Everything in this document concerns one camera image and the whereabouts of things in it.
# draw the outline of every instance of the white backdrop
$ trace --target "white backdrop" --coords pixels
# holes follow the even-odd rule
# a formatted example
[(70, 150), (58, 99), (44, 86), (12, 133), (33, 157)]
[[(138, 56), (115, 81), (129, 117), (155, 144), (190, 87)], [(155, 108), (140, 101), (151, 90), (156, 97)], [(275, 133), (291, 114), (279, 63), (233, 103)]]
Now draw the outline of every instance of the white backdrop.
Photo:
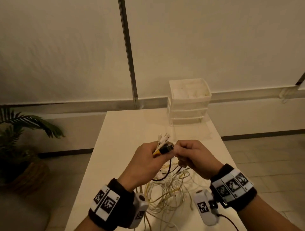
[(0, 105), (132, 99), (117, 1), (0, 1)]
[(126, 0), (139, 98), (167, 81), (212, 92), (293, 86), (304, 73), (305, 1)]

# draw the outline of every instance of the potted plant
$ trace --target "potted plant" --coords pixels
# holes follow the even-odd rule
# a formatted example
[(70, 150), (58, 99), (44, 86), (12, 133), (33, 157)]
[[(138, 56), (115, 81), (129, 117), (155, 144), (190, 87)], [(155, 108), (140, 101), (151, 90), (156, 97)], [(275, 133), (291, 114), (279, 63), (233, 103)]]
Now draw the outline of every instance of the potted plant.
[(0, 107), (0, 186), (20, 194), (29, 194), (45, 181), (49, 168), (28, 149), (16, 142), (23, 128), (42, 129), (52, 138), (64, 137), (55, 125), (35, 115), (23, 115)]

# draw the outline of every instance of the plant pot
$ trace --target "plant pot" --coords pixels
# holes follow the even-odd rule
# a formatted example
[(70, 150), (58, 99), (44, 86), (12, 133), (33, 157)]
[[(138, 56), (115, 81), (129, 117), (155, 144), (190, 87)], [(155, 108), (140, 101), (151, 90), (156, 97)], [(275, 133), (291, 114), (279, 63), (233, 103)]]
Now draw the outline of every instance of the plant pot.
[(19, 195), (26, 196), (38, 190), (50, 173), (49, 167), (41, 160), (31, 162), (27, 169), (4, 187)]

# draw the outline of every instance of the right hand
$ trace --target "right hand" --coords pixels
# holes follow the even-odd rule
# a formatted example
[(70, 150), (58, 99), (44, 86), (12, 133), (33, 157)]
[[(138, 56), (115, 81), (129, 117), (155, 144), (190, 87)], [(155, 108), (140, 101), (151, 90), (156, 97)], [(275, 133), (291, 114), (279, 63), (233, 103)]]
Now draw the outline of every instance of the right hand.
[(211, 179), (223, 166), (198, 140), (178, 140), (174, 150), (179, 166), (189, 166), (204, 179)]

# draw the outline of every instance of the table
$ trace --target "table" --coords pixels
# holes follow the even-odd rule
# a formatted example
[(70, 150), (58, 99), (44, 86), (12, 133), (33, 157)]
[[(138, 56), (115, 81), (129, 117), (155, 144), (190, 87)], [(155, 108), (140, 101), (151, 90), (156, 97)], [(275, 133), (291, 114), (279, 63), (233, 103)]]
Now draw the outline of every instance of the table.
[[(118, 178), (123, 172), (136, 148), (145, 142), (157, 139), (159, 133), (174, 132), (177, 139), (199, 139), (222, 163), (236, 167), (226, 146), (220, 138), (213, 122), (208, 115), (200, 130), (194, 130), (194, 125), (185, 125), (178, 129), (169, 126), (166, 108), (113, 111), (107, 112), (99, 137), (96, 141), (91, 159), (87, 166), (83, 181), (75, 199), (65, 231), (73, 231), (87, 216), (88, 210), (96, 193), (112, 178)], [(209, 181), (202, 180), (201, 185), (208, 186)], [(223, 209), (220, 205), (219, 213), (228, 216), (240, 231), (246, 230), (237, 213), (232, 209)], [(160, 230), (155, 218), (148, 215), (153, 231)], [(235, 230), (225, 218), (220, 218), (219, 224), (206, 226), (196, 208), (192, 211), (189, 206), (175, 214), (172, 220), (180, 231), (189, 230)], [(141, 222), (136, 230), (144, 230)]]

